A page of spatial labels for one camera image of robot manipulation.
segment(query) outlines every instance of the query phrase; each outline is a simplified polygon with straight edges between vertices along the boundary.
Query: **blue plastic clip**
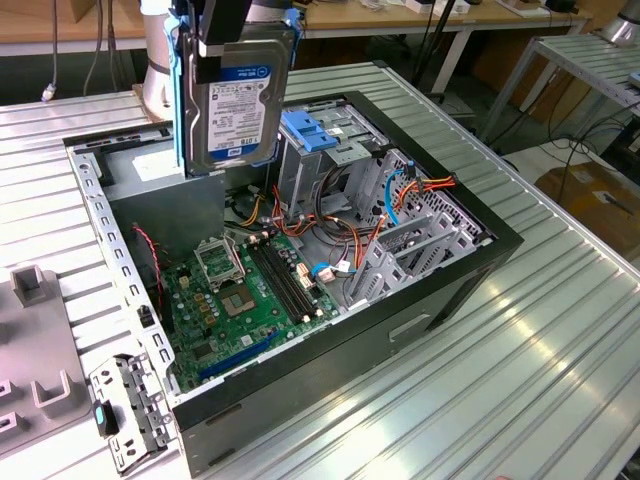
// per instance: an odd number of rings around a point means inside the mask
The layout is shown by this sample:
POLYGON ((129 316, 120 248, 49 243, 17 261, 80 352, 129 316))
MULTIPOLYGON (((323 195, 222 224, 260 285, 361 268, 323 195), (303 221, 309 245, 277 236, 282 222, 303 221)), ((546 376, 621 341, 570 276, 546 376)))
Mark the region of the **blue plastic clip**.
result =
POLYGON ((282 121, 308 152, 317 152, 338 144, 338 140, 325 132, 307 112, 302 110, 284 112, 282 121))

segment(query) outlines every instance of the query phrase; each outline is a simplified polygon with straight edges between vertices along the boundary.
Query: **white connector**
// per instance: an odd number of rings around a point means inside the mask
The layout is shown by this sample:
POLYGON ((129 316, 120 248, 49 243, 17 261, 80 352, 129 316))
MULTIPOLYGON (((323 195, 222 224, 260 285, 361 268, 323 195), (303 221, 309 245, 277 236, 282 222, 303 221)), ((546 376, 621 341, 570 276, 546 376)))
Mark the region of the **white connector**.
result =
POLYGON ((49 85, 47 85, 47 88, 45 88, 44 91, 42 92, 42 97, 40 98, 40 100, 46 103, 49 100, 51 100, 55 94, 56 94, 56 86, 53 83, 50 83, 49 85))

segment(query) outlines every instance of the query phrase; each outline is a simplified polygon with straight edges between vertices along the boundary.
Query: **chipset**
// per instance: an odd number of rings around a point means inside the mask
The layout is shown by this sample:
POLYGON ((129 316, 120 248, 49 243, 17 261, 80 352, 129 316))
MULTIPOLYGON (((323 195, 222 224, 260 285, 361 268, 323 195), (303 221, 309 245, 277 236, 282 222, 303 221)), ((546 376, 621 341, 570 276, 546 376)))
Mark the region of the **chipset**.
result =
POLYGON ((255 308, 256 302, 246 284, 233 285, 220 291, 218 296, 224 309, 230 317, 235 317, 243 312, 255 308))

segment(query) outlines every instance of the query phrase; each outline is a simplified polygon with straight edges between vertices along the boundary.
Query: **metal bracket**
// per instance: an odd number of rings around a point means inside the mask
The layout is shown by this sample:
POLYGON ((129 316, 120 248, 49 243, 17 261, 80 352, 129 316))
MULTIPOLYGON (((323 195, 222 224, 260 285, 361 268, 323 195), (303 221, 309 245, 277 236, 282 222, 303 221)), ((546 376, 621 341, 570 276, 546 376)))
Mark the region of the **metal bracket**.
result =
POLYGON ((121 476, 161 454, 177 438, 173 416, 146 354, 113 357, 89 378, 99 431, 103 436, 116 432, 109 436, 109 449, 121 476))

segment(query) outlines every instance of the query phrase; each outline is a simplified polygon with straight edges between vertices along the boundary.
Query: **metal shelf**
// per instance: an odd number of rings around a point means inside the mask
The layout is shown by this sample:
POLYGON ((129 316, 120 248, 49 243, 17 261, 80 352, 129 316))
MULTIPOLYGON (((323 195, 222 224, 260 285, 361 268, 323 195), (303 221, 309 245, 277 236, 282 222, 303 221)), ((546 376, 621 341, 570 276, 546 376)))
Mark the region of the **metal shelf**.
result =
MULTIPOLYGON (((489 111, 480 135, 483 141, 487 140, 536 55, 571 73, 621 107, 640 102, 640 89, 628 81, 629 74, 640 70, 640 47, 637 45, 619 48, 591 34, 533 38, 489 111)), ((640 105, 629 111, 640 114, 640 105)))
MULTIPOLYGON (((287 99, 349 88, 525 243, 428 338, 203 478, 613 478, 640 444, 638 273, 389 69, 295 72, 287 99)), ((29 232, 0 241, 0 267, 35 260, 58 272, 85 372, 138 347, 60 139, 144 122, 129 93, 0 109, 0 231, 29 232)), ((118 478, 92 418, 3 459, 0 470, 118 478)), ((169 452, 136 478, 188 474, 169 452)))

